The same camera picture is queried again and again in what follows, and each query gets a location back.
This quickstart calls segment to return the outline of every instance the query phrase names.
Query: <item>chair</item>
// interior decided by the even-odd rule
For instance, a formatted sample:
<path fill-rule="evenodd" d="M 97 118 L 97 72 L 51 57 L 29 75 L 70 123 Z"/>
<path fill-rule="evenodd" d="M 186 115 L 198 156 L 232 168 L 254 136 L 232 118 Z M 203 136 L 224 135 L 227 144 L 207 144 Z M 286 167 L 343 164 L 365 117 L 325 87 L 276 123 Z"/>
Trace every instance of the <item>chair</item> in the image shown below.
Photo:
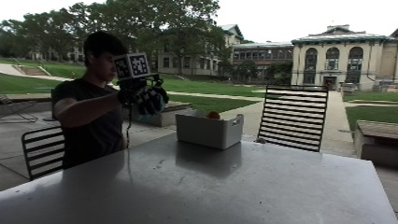
<path fill-rule="evenodd" d="M 321 86 L 268 86 L 256 142 L 319 151 L 328 90 Z"/>
<path fill-rule="evenodd" d="M 9 113 L 5 113 L 5 115 L 0 115 L 0 119 L 6 116 L 17 115 L 19 119 L 23 119 L 26 122 L 35 122 L 37 118 L 29 113 L 23 112 L 25 109 L 35 105 L 35 101 L 14 103 L 9 99 L 9 97 L 2 92 L 0 92 L 0 102 L 3 105 L 5 109 L 9 110 Z"/>
<path fill-rule="evenodd" d="M 63 169 L 65 138 L 61 127 L 26 132 L 21 141 L 29 180 Z"/>

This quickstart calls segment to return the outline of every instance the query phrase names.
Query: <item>green lawn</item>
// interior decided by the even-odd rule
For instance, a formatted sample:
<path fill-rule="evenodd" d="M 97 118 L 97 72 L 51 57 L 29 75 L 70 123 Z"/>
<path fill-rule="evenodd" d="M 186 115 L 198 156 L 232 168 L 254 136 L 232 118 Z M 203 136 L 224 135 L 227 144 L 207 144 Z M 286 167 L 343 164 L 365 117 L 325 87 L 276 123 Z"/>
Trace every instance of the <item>green lawn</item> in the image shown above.
<path fill-rule="evenodd" d="M 220 113 L 223 111 L 256 103 L 254 101 L 182 95 L 170 95 L 170 101 L 192 103 L 192 108 L 202 110 L 204 113 L 210 112 L 211 110 Z"/>
<path fill-rule="evenodd" d="M 18 59 L 17 61 L 21 65 L 26 65 L 26 66 L 41 65 L 33 60 Z M 0 63 L 15 64 L 15 61 L 9 58 L 0 58 Z M 71 78 L 71 73 L 74 73 L 74 77 L 79 77 L 85 72 L 85 67 L 78 64 L 58 63 L 51 61 L 47 62 L 42 61 L 42 63 L 45 65 L 45 69 L 47 70 L 47 72 L 55 77 Z"/>
<path fill-rule="evenodd" d="M 398 106 L 349 106 L 345 107 L 349 130 L 353 131 L 356 120 L 398 123 Z"/>
<path fill-rule="evenodd" d="M 263 97 L 263 92 L 252 92 L 263 90 L 263 87 L 232 86 L 218 82 L 212 83 L 184 80 L 164 80 L 162 86 L 167 91 Z"/>
<path fill-rule="evenodd" d="M 344 102 L 352 100 L 398 102 L 398 92 L 356 91 L 352 95 L 343 97 Z"/>
<path fill-rule="evenodd" d="M 14 77 L 0 74 L 0 91 L 5 94 L 26 94 L 26 93 L 49 93 L 49 90 L 41 90 L 39 88 L 53 88 L 59 81 L 46 80 L 34 77 Z M 252 101 L 218 99 L 196 96 L 179 96 L 168 95 L 170 100 L 175 102 L 191 103 L 192 108 L 208 112 L 211 110 L 218 113 L 239 108 L 242 106 L 254 104 Z"/>
<path fill-rule="evenodd" d="M 0 74 L 0 91 L 6 94 L 49 93 L 49 90 L 39 88 L 53 88 L 58 83 L 54 80 Z"/>

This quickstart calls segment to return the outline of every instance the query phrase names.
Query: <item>black glove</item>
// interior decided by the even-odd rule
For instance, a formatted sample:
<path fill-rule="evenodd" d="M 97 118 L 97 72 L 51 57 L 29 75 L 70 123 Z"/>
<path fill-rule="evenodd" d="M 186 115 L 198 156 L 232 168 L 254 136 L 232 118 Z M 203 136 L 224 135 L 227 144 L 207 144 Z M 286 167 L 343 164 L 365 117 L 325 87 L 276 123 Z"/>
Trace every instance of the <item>black glove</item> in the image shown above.
<path fill-rule="evenodd" d="M 140 115 L 154 115 L 163 109 L 167 96 L 162 87 L 142 86 L 136 91 L 119 90 L 118 100 L 123 105 L 136 105 Z"/>

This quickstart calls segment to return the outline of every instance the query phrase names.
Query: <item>cardboard box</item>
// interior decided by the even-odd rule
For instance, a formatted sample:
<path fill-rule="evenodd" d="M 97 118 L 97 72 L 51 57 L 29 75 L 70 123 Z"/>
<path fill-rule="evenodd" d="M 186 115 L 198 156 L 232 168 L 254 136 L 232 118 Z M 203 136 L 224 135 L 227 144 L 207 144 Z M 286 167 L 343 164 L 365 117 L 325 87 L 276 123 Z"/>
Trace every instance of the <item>cardboard box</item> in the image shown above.
<path fill-rule="evenodd" d="M 226 149 L 240 141 L 243 116 L 234 119 L 207 119 L 204 114 L 175 114 L 176 138 L 179 141 Z"/>

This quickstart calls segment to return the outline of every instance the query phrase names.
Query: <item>overcast sky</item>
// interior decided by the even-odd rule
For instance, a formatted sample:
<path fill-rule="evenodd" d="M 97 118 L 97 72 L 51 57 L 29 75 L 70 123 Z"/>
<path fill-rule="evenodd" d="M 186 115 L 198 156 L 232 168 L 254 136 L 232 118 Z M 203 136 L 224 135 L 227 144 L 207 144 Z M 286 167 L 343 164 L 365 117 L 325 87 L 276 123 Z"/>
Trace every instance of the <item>overcast sky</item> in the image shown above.
<path fill-rule="evenodd" d="M 49 12 L 75 2 L 94 0 L 10 0 L 0 7 L 0 20 L 23 19 L 26 13 Z M 218 25 L 236 24 L 244 39 L 288 42 L 325 31 L 328 25 L 348 24 L 352 31 L 389 35 L 398 28 L 398 1 L 377 0 L 218 0 Z"/>

